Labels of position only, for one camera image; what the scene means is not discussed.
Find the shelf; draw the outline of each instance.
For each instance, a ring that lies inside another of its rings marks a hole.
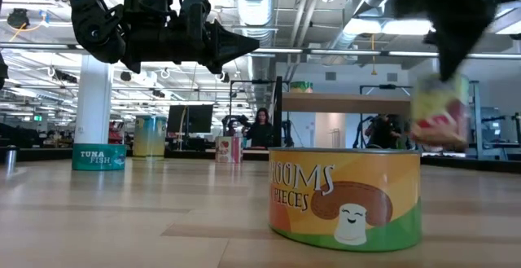
[[[283,93],[287,112],[387,113],[409,115],[410,98],[360,94]]]

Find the computer monitor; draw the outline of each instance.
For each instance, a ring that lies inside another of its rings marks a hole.
[[[167,131],[178,133],[181,126],[182,113],[185,111],[183,118],[182,131],[186,131],[186,118],[188,118],[189,133],[210,133],[212,132],[212,115],[213,105],[173,105],[170,106],[169,122]]]

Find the mushroom can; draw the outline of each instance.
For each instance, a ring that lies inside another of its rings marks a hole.
[[[323,248],[384,252],[422,236],[414,152],[271,149],[269,224]]]

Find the cartoon mushroom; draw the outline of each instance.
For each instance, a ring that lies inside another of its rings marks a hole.
[[[392,217],[392,202],[389,196],[370,185],[359,182],[334,182],[333,191],[327,184],[315,191],[311,198],[313,213],[326,220],[339,218],[335,239],[341,244],[360,245],[367,241],[366,223],[384,226]]]

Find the wooden floor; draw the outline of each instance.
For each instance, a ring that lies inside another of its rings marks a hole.
[[[70,161],[0,171],[0,266],[521,267],[521,176],[422,168],[424,240],[394,253],[314,248],[267,227],[267,162]]]

